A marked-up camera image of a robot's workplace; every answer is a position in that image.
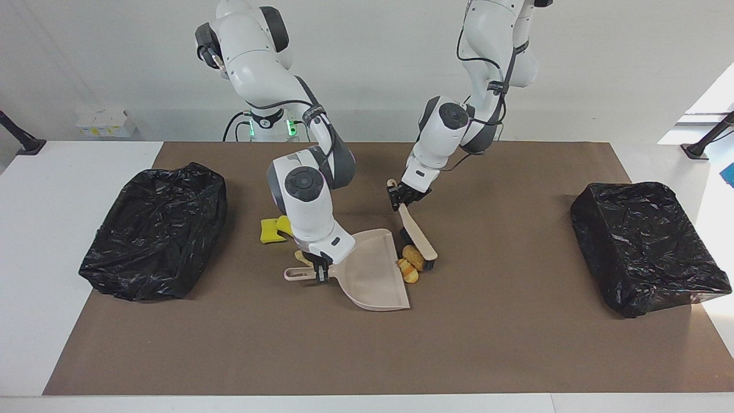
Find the white table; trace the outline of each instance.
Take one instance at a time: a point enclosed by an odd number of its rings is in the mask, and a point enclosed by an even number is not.
[[[41,154],[17,158],[0,175],[0,412],[734,411],[734,393],[41,397],[91,291],[77,275],[81,258],[120,188],[150,168],[160,148],[161,143],[49,142]],[[633,181],[668,184],[695,218],[708,164],[688,162],[673,146],[615,146],[615,150]],[[720,299],[711,308],[716,310],[710,314],[719,333],[734,353],[734,302]]]

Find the beige dustpan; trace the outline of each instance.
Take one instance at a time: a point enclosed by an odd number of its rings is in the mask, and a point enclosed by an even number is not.
[[[368,311],[409,309],[393,235],[387,229],[355,234],[357,245],[347,259],[329,268],[329,277],[339,280],[347,297]],[[313,268],[289,268],[288,281],[315,280]]]

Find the brown paper mat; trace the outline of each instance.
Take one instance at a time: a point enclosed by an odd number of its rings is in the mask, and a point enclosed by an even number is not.
[[[384,184],[409,144],[354,143],[357,178],[333,194],[352,232],[398,217]],[[600,298],[570,222],[590,182],[628,182],[611,146],[497,143],[411,207],[441,258],[408,288],[413,308],[376,314],[336,283],[283,280],[290,241],[261,245],[278,216],[265,180],[290,144],[166,143],[156,168],[221,173],[230,214],[195,290],[132,304],[94,292],[46,395],[372,395],[731,392],[734,360],[701,306],[637,320]]]

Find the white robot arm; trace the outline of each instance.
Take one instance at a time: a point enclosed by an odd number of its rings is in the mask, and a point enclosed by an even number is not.
[[[457,58],[469,74],[472,94],[464,104],[451,98],[431,99],[418,122],[420,134],[403,178],[388,188],[397,210],[431,192],[431,183],[461,147],[467,156],[482,155],[492,145],[506,114],[510,86],[525,87],[537,76],[530,48],[536,7],[553,0],[470,0],[457,45]]]
[[[316,139],[317,146],[273,161],[267,179],[318,281],[327,282],[329,266],[355,247],[333,217],[330,195],[350,183],[355,160],[306,83],[288,72],[288,33],[280,13],[272,7],[253,9],[246,0],[221,0],[217,19],[199,27],[196,38],[199,58],[232,82],[260,127],[275,124],[285,108]]]

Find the white wall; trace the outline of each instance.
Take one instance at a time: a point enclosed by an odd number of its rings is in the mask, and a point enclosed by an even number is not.
[[[243,109],[195,56],[217,0],[0,1],[0,107],[81,139],[77,109],[122,107],[140,140],[216,140]],[[465,3],[271,0],[345,140],[413,140],[426,101],[464,99]],[[508,97],[505,139],[654,143],[734,62],[731,0],[559,0],[538,10],[540,78]]]

